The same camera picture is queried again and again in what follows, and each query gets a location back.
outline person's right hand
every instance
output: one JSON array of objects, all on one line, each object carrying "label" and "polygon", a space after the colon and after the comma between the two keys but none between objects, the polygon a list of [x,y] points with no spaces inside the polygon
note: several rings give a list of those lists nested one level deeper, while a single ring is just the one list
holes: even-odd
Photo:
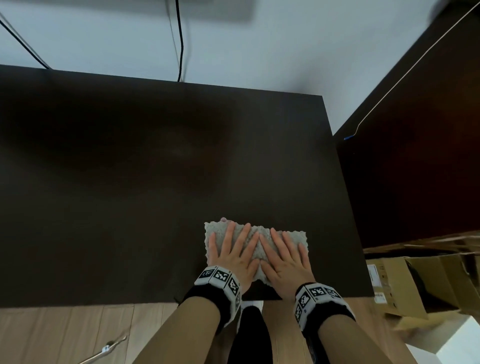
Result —
[{"label": "person's right hand", "polygon": [[299,244],[297,249],[286,231],[282,232],[283,240],[274,228],[270,229],[270,233],[280,256],[260,234],[260,242],[273,266],[272,268],[270,264],[262,260],[260,261],[262,270],[282,299],[295,301],[295,292],[298,287],[304,283],[316,282],[308,260],[307,249],[303,244]]}]

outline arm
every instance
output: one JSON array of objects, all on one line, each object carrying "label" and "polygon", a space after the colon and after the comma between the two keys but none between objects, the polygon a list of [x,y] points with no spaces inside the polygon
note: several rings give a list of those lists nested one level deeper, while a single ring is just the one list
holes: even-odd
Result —
[{"label": "arm", "polygon": [[172,313],[134,364],[204,363],[220,322],[220,311],[203,297],[190,297]]},{"label": "arm", "polygon": [[[260,263],[258,259],[250,262],[258,242],[258,233],[252,236],[242,253],[251,225],[245,225],[232,248],[235,225],[235,222],[228,224],[220,255],[216,248],[215,233],[210,235],[208,265],[220,266],[234,273],[240,282],[240,292],[245,293]],[[187,298],[150,339],[133,364],[204,363],[220,323],[220,312],[215,303],[204,297]]]},{"label": "arm", "polygon": [[[262,270],[278,295],[284,300],[294,302],[297,289],[301,285],[316,282],[312,274],[308,252],[302,244],[299,244],[298,248],[295,247],[288,233],[283,232],[282,239],[275,229],[271,229],[270,232],[280,256],[268,244],[265,237],[260,235],[260,242],[273,266],[261,261]],[[323,321],[318,332],[313,334],[318,334],[321,343],[319,346],[322,346],[321,348],[314,346],[313,350],[316,351],[317,356],[322,356],[324,350],[331,364],[391,364],[380,348],[349,316],[333,314]]]}]

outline finger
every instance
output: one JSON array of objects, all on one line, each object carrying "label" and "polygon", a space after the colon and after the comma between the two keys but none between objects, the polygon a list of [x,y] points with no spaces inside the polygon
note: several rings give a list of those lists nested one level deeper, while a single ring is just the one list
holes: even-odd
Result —
[{"label": "finger", "polygon": [[216,249],[215,233],[212,232],[208,238],[208,261],[207,264],[215,262],[218,258],[218,251]]},{"label": "finger", "polygon": [[250,280],[253,279],[253,276],[257,272],[259,264],[260,264],[260,259],[254,259],[250,262],[250,264],[248,264],[247,274]]},{"label": "finger", "polygon": [[300,254],[297,247],[293,244],[292,238],[290,238],[290,234],[287,231],[282,232],[283,241],[290,252],[290,256],[292,257],[295,263],[301,264]]},{"label": "finger", "polygon": [[267,276],[267,278],[270,282],[274,282],[275,280],[278,279],[278,274],[271,267],[271,265],[268,264],[266,261],[261,260],[260,261],[260,266],[262,267],[262,271],[264,271],[265,275]]},{"label": "finger", "polygon": [[252,258],[252,255],[253,255],[253,252],[255,251],[255,248],[257,246],[258,235],[259,235],[258,231],[255,234],[253,234],[252,239],[249,241],[247,247],[245,248],[245,250],[241,254],[241,259],[244,262],[250,262],[250,259]]},{"label": "finger", "polygon": [[247,238],[251,227],[251,224],[247,223],[241,230],[241,233],[232,249],[232,254],[234,254],[234,256],[240,256],[241,249],[243,248],[243,243],[245,242],[245,239]]},{"label": "finger", "polygon": [[282,238],[280,238],[280,235],[278,235],[278,232],[274,229],[270,229],[270,234],[272,234],[272,239],[273,242],[275,243],[276,247],[278,248],[278,252],[280,253],[280,256],[285,262],[291,262],[293,261],[290,252],[288,251],[287,246],[283,242]]},{"label": "finger", "polygon": [[267,239],[260,234],[260,243],[264,248],[265,254],[269,260],[269,262],[273,265],[274,268],[277,268],[280,264],[282,264],[282,258],[278,256],[275,250],[270,246]]},{"label": "finger", "polygon": [[308,258],[307,248],[303,244],[299,244],[299,252],[301,256],[301,263],[305,269],[308,269],[310,272],[312,271],[312,267],[310,266],[310,259]]},{"label": "finger", "polygon": [[227,256],[232,250],[232,236],[235,225],[236,223],[233,221],[228,223],[227,231],[225,232],[225,239],[223,239],[222,251],[220,252],[220,256]]}]

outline cleaning cloth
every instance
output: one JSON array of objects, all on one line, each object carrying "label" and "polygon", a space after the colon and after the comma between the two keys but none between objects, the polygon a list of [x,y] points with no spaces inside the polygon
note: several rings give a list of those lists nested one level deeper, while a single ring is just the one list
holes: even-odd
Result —
[{"label": "cleaning cloth", "polygon": [[[212,232],[216,234],[216,248],[218,253],[220,254],[220,251],[222,250],[223,240],[225,238],[225,233],[227,232],[227,225],[228,225],[228,221],[225,221],[225,222],[212,221],[212,222],[205,223],[205,249],[207,251],[206,252],[207,258],[208,258],[208,239],[210,238],[210,234]],[[232,247],[235,241],[237,241],[237,238],[240,235],[240,232],[242,231],[244,226],[245,225],[240,225],[240,224],[237,224],[235,226],[235,230],[233,232]],[[263,226],[252,226],[252,228],[250,229],[250,232],[248,233],[247,239],[245,239],[245,242],[243,243],[242,251],[243,249],[245,249],[245,247],[248,245],[249,241],[251,240],[252,236],[257,231],[267,239],[270,246],[278,254],[278,249],[272,240],[272,236],[270,235],[270,229],[264,228]],[[297,246],[298,244],[303,244],[308,251],[307,234],[304,231],[289,231],[288,233],[290,234],[290,237],[292,238],[293,244],[295,246]],[[260,243],[260,239],[258,240],[255,251],[253,252],[252,260],[256,258],[268,261],[265,251],[262,247],[262,244]],[[267,277],[265,276],[265,273],[262,271],[262,267],[260,265],[258,266],[258,270],[255,273],[255,276],[253,277],[253,280],[257,280],[257,279],[261,280],[263,283],[269,286],[272,285],[270,281],[267,279]]]}]

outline black pants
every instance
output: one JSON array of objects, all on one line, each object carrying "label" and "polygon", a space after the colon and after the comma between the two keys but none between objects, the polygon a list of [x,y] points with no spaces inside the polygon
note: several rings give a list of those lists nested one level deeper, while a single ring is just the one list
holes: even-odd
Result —
[{"label": "black pants", "polygon": [[233,341],[228,364],[273,364],[272,343],[262,313],[255,306],[246,307],[239,331]]}]

